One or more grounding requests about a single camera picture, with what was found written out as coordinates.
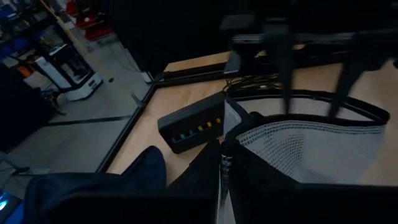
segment floor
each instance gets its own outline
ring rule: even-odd
[[[149,86],[136,70],[137,66],[130,54],[113,38],[97,45],[94,51],[85,54],[85,58],[104,83],[87,100],[68,102],[60,97],[60,110],[67,115],[56,116],[51,123],[133,114],[137,105],[131,93],[142,99]],[[110,78],[114,78],[111,83],[108,82]],[[22,166],[49,168],[51,172],[94,172],[127,121],[128,118],[103,123],[43,127],[20,143],[8,156]],[[0,164],[0,186],[23,197],[29,179],[8,179],[11,170],[3,169],[7,169],[5,163]]]

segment black cable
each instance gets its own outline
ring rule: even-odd
[[[279,75],[250,75],[241,78],[226,79],[226,86],[223,91],[229,95],[243,90],[275,90],[280,89]]]

